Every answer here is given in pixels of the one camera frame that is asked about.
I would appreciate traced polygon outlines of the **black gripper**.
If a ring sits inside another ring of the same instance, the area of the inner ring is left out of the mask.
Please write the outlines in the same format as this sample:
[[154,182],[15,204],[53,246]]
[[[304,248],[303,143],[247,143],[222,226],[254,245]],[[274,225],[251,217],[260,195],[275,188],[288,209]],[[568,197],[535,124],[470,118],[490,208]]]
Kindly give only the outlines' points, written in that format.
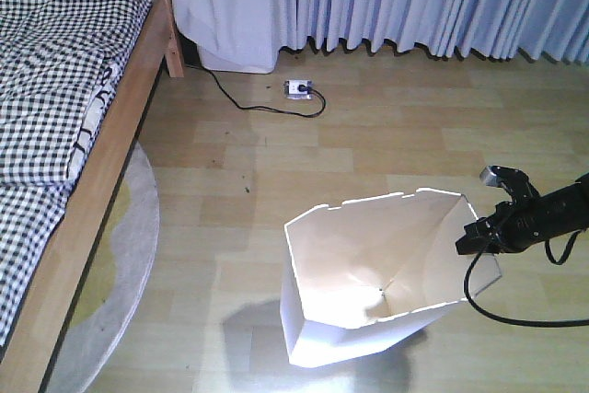
[[538,190],[520,169],[500,167],[498,174],[502,179],[500,188],[512,200],[498,203],[494,214],[464,226],[465,234],[456,241],[458,255],[471,255],[481,250],[492,254],[521,253],[538,242],[530,236],[530,227],[516,223],[516,217],[523,215],[540,197]]

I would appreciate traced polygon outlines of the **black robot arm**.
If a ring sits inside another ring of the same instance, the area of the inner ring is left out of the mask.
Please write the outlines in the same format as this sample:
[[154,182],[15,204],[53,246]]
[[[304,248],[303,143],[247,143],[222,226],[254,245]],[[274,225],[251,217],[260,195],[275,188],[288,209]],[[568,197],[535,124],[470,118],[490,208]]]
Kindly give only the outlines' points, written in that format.
[[464,226],[456,241],[460,255],[486,249],[489,253],[521,253],[532,245],[588,227],[588,176],[540,195],[520,169],[487,166],[480,173],[487,186],[501,188],[512,200],[500,202],[495,213]]

